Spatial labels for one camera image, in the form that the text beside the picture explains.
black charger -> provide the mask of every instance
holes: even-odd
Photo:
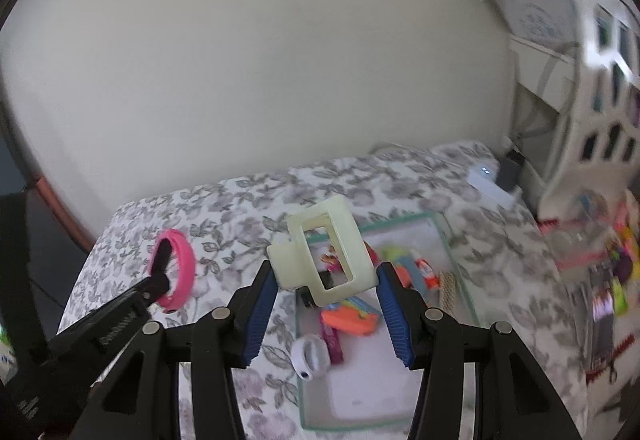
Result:
[[[520,173],[524,167],[525,157],[515,149],[509,151],[498,163],[500,169],[495,179],[495,184],[507,193],[513,192],[518,181]]]

orange toy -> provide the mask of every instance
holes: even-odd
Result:
[[[353,335],[372,334],[378,326],[377,315],[363,316],[358,310],[349,306],[341,305],[335,310],[322,310],[320,316],[327,326]]]
[[[398,279],[402,283],[402,286],[409,288],[411,286],[411,276],[406,271],[406,268],[402,265],[394,265],[394,270],[398,274]]]

purple keychain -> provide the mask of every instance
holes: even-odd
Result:
[[[320,336],[329,349],[329,359],[331,359],[331,363],[334,365],[343,363],[344,355],[342,354],[342,348],[340,347],[338,330],[327,326],[322,322],[322,319],[320,319]]]

bed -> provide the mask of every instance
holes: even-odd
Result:
[[[587,391],[573,319],[555,264],[530,212],[505,211],[465,181],[466,171],[494,157],[468,141],[431,150],[387,148],[366,157],[248,175],[145,198],[121,206],[96,242],[66,305],[68,327],[145,276],[162,229],[190,239],[196,255],[191,298],[174,314],[151,307],[165,327],[196,321],[251,283],[265,247],[286,234],[286,216],[334,194],[344,195],[359,225],[436,211],[449,222],[449,243],[480,324],[508,321],[562,397],[578,430],[587,425]],[[294,296],[280,292],[260,355],[234,372],[247,438],[406,438],[408,423],[367,432],[312,433],[300,428],[289,360]],[[180,427],[194,438],[190,365],[180,368]],[[470,439],[473,403],[465,398],[460,438]]]

white wall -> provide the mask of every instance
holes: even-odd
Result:
[[[19,0],[0,71],[97,235],[126,201],[380,140],[496,146],[504,34],[475,0]]]

